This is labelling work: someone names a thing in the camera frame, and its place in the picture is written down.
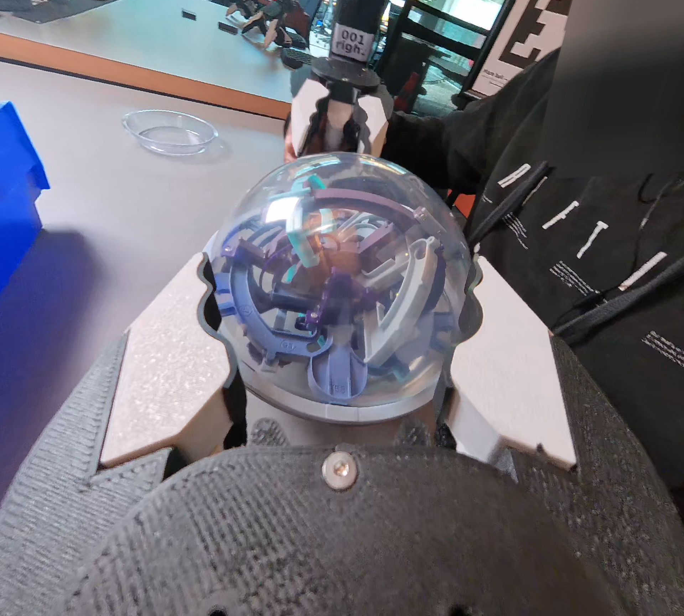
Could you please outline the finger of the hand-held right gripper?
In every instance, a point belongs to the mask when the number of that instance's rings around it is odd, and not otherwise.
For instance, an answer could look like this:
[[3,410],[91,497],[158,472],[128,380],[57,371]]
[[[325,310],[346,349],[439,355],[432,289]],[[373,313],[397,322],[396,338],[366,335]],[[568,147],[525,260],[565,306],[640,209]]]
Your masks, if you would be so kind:
[[330,91],[314,77],[291,82],[291,124],[297,159],[341,150],[341,132],[329,125]]
[[386,88],[358,97],[352,119],[356,126],[356,152],[380,157],[393,113],[393,98]]

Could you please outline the blue plastic bin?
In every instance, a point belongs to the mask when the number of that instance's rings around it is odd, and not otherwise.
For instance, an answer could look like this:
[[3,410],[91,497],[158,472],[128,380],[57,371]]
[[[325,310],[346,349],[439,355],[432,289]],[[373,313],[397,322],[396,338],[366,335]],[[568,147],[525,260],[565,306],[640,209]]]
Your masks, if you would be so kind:
[[42,229],[36,201],[50,184],[16,108],[1,102],[1,289]]

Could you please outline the black printed hoodie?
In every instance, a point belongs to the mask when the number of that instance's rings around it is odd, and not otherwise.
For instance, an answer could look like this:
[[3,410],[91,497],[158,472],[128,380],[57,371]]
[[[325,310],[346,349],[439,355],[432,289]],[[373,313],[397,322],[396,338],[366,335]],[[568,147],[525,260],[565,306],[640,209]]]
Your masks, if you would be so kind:
[[492,142],[468,237],[572,348],[683,514],[683,171],[560,177],[538,151],[559,55],[465,109]]

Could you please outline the clear plastic maze ball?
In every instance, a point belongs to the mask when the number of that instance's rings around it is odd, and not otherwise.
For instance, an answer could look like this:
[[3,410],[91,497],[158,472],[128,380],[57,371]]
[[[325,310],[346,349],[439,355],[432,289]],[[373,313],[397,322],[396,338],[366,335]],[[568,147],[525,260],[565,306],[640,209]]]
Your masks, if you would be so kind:
[[247,390],[311,421],[439,414],[456,347],[481,320],[445,201],[353,152],[262,178],[209,242],[221,323]]

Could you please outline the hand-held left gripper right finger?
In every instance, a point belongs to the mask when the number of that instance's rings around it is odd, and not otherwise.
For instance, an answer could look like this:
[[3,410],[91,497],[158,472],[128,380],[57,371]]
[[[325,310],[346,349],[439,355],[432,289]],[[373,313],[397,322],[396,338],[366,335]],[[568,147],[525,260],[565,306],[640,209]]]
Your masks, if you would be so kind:
[[458,453],[493,464],[503,449],[541,453],[561,469],[577,456],[551,333],[485,258],[474,287],[480,328],[451,363],[455,395],[446,418]]

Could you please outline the clear plastic dish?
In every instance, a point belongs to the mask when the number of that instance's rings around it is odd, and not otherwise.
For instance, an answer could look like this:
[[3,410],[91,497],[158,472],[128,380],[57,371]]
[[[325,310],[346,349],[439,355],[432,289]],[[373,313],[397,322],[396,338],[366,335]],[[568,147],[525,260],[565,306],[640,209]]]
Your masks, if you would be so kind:
[[179,111],[140,109],[125,114],[121,122],[139,146],[158,155],[199,155],[219,138],[212,124]]

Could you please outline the black white marker sign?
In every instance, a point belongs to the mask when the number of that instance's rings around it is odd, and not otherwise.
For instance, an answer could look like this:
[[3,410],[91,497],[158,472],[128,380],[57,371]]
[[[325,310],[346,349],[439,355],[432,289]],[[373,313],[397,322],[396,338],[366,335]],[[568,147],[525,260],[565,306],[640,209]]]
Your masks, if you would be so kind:
[[500,91],[518,73],[560,48],[573,0],[505,0],[460,96]]

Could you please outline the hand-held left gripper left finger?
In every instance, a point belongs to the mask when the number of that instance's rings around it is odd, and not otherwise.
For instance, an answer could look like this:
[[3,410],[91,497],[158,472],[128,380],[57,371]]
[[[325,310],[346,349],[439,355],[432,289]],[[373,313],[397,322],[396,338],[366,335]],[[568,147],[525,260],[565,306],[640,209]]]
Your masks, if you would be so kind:
[[237,373],[227,339],[208,320],[206,253],[193,255],[127,330],[100,464],[116,467],[164,448],[185,461],[223,445],[236,418],[225,394]]

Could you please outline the person's right forearm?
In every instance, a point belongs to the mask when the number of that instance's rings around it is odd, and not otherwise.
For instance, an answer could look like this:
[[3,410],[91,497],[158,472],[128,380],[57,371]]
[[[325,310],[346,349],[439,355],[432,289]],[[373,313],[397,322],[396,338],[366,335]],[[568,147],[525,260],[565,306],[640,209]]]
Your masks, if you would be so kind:
[[394,113],[380,157],[436,191],[473,195],[500,170],[535,162],[560,48],[496,94],[441,118]]

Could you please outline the black and tan device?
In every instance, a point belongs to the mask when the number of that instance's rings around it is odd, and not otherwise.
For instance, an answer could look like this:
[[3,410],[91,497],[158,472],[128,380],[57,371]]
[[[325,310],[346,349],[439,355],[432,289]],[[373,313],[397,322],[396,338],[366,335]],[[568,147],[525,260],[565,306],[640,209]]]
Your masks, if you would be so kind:
[[241,34],[259,31],[263,50],[270,47],[309,48],[311,17],[296,0],[235,0],[227,7],[226,18],[243,18]]

